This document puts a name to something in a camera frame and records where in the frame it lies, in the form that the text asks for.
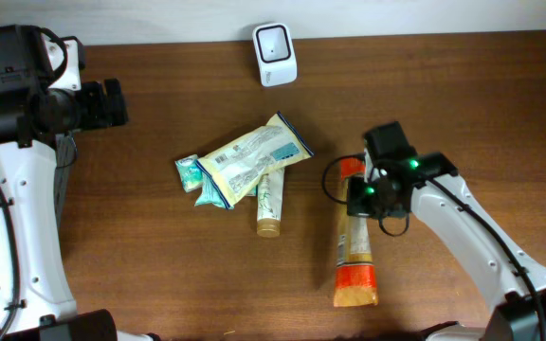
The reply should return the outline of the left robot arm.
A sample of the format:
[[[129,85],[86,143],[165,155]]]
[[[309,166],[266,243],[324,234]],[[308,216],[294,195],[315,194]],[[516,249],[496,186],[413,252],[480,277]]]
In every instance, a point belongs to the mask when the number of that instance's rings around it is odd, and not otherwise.
[[[57,140],[126,124],[115,79],[82,82],[81,42],[0,27],[0,340],[124,340],[107,310],[79,313],[55,209]]]

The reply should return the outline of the teal wet wipes pack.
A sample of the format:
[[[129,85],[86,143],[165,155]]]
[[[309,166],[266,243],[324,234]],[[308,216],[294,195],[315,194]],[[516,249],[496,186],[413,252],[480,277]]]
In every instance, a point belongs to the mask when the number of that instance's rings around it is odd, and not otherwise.
[[[202,192],[194,205],[213,205],[220,208],[227,208],[216,187],[207,176],[203,178]]]

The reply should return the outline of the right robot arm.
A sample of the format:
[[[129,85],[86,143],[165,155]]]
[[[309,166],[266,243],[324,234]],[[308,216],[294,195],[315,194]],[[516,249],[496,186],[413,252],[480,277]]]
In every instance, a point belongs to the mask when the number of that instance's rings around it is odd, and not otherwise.
[[[483,328],[457,321],[404,340],[546,340],[546,267],[531,258],[482,208],[442,154],[419,154],[399,122],[363,135],[366,172],[349,184],[347,212],[383,222],[416,218],[444,243],[491,311]]]

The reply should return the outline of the yellow blue-edged snack bag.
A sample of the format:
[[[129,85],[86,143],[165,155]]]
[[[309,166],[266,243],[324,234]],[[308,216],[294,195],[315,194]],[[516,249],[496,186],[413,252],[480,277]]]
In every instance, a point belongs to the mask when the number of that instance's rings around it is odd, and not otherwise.
[[[261,177],[314,155],[296,128],[278,112],[265,125],[196,160],[230,209]]]

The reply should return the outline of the white cream tube gold cap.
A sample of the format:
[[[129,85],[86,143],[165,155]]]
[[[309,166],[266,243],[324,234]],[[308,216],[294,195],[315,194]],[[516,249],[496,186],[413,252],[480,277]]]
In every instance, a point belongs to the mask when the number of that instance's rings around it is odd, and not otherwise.
[[[281,234],[284,168],[265,174],[258,184],[257,234],[276,238]]]

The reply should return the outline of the small teal tissue pack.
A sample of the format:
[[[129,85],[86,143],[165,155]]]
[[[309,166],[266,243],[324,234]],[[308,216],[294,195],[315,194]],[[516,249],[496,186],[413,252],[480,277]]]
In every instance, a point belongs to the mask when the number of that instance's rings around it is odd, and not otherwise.
[[[194,191],[203,186],[203,174],[196,164],[197,154],[193,154],[174,162],[179,173],[183,190],[186,192]]]

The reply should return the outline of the orange spaghetti pasta package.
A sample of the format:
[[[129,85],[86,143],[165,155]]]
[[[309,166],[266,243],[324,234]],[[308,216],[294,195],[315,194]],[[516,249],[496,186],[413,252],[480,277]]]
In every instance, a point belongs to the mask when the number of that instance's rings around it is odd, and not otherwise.
[[[336,308],[377,305],[378,293],[369,229],[365,218],[337,209]]]

